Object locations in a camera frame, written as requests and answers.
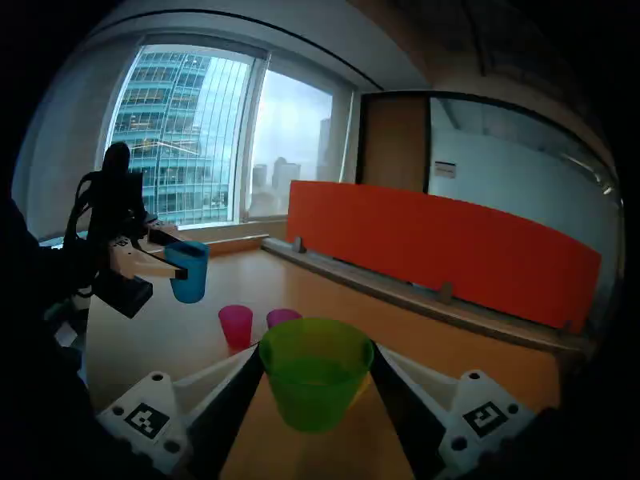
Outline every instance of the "white wall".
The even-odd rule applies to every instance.
[[[122,18],[152,10],[181,8],[216,10],[243,15],[303,36],[360,69],[386,90],[424,89],[427,81],[407,54],[377,25],[346,0],[128,0],[96,30]],[[378,89],[348,66],[291,35],[211,14],[161,14],[124,22],[98,33],[92,42],[130,32],[175,28],[201,30],[256,46],[283,49],[332,70],[363,91]]]
[[[80,54],[63,67],[42,100],[14,180],[28,185],[22,208],[36,238],[64,231],[78,182],[103,152],[103,127],[118,95],[114,86],[136,53],[136,42],[128,38]]]
[[[617,268],[618,210],[595,182],[547,154],[517,143],[434,129],[433,162],[455,163],[455,178],[434,175],[429,193],[488,206],[563,232],[602,256],[592,325],[599,326]]]

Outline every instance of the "magenta cup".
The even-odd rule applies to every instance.
[[[218,312],[226,343],[232,351],[240,351],[251,345],[251,324],[254,313],[243,305],[228,305]]]
[[[278,308],[268,313],[266,316],[266,325],[269,327],[269,330],[271,330],[279,323],[295,320],[296,318],[302,318],[302,315],[295,310]]]

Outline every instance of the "orange panel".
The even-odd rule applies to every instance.
[[[292,182],[287,239],[534,322],[582,330],[600,254],[473,203],[380,186]]]

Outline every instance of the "wooden table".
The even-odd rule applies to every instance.
[[[220,478],[413,478],[380,395],[367,380],[338,426],[304,434],[284,423],[262,376]]]
[[[147,278],[154,296],[133,318],[92,298],[87,331],[87,381],[101,410],[152,370],[173,380],[225,358],[218,311],[230,304],[254,312],[252,337],[266,332],[266,314],[292,308],[305,316],[348,322],[373,340],[429,368],[458,378],[480,369],[533,411],[559,403],[554,356],[447,325],[357,292],[265,252],[210,259],[206,295],[178,302],[165,278]]]

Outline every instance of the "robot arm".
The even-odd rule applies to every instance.
[[[146,252],[140,242],[169,245],[185,240],[178,229],[149,215],[142,201],[142,174],[129,168],[129,148],[115,143],[105,153],[102,170],[85,175],[76,192],[65,232],[62,258],[82,268],[74,284],[82,298],[92,294],[132,318],[153,295],[138,274],[187,278],[186,269]],[[86,239],[76,234],[78,219],[91,209]]]

